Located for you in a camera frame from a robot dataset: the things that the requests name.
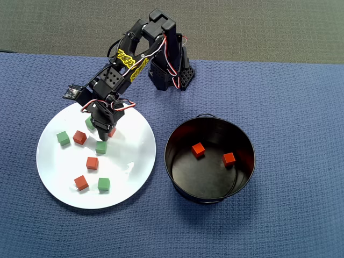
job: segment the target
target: textured blue fabric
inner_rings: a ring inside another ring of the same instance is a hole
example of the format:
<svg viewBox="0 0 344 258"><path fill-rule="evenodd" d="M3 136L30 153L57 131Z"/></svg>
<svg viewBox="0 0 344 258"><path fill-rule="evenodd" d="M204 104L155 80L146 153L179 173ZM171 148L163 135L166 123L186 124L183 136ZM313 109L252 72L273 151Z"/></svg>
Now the textured blue fabric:
<svg viewBox="0 0 344 258"><path fill-rule="evenodd" d="M130 199L80 210L40 181L36 146L104 58L0 54L0 257L344 257L344 66L193 61L185 92L157 91L147 68L125 92L150 123L157 156ZM181 122L212 113L240 126L255 173L215 205L182 198L163 151Z"/></svg>

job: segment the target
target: black pot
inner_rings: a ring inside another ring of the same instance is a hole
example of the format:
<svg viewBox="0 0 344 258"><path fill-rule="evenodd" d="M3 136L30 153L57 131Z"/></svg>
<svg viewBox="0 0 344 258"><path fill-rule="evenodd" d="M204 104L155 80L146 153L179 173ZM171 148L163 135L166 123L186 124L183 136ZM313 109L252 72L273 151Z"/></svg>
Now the black pot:
<svg viewBox="0 0 344 258"><path fill-rule="evenodd" d="M205 155L195 158L191 147L201 142ZM232 152L235 164L225 167L222 156ZM202 114L173 131L165 147L165 166L176 190L197 203L217 203L248 183L255 166L253 145L236 125Z"/></svg>

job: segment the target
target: gray carpet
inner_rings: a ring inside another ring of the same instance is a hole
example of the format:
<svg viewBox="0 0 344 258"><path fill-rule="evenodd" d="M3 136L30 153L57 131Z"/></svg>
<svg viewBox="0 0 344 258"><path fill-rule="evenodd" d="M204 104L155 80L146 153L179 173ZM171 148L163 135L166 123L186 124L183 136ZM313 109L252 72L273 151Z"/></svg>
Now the gray carpet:
<svg viewBox="0 0 344 258"><path fill-rule="evenodd" d="M105 56L155 8L189 37L191 59L344 63L344 0L0 0L0 48Z"/></svg>

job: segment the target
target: green cube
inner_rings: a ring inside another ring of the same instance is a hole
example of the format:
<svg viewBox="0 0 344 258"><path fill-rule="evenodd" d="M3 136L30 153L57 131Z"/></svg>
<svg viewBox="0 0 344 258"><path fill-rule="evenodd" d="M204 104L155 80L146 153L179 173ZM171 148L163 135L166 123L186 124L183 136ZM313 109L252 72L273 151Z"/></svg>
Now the green cube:
<svg viewBox="0 0 344 258"><path fill-rule="evenodd" d="M96 153L105 154L106 148L107 148L106 141L98 141L97 146L96 146Z"/></svg>
<svg viewBox="0 0 344 258"><path fill-rule="evenodd" d="M56 136L58 137L58 141L61 144L61 146L70 143L68 134L65 131L62 133L58 133Z"/></svg>
<svg viewBox="0 0 344 258"><path fill-rule="evenodd" d="M110 189L110 180L108 178L99 178L98 189L108 191Z"/></svg>
<svg viewBox="0 0 344 258"><path fill-rule="evenodd" d="M94 130L95 127L93 126L92 122L91 122L91 117L89 117L88 119L85 120L86 126L90 129L90 130Z"/></svg>

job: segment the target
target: white plate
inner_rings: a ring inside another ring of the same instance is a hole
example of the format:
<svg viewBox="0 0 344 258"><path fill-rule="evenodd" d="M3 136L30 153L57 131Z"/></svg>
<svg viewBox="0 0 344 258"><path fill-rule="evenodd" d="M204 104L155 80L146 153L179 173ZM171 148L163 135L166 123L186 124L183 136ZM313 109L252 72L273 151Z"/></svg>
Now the white plate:
<svg viewBox="0 0 344 258"><path fill-rule="evenodd" d="M63 109L45 127L37 147L37 169L48 191L60 201L83 209L99 209L118 204L148 179L154 165L156 147L147 120L135 109L127 109L118 120L116 132L107 140L106 154L96 154L98 131L88 130L77 103ZM74 142L79 130L87 135L84 145ZM70 144L60 146L56 135L66 131ZM86 167L87 157L98 157L97 170ZM89 187L79 191L74 179L84 176ZM110 179L110 190L99 192L98 179Z"/></svg>

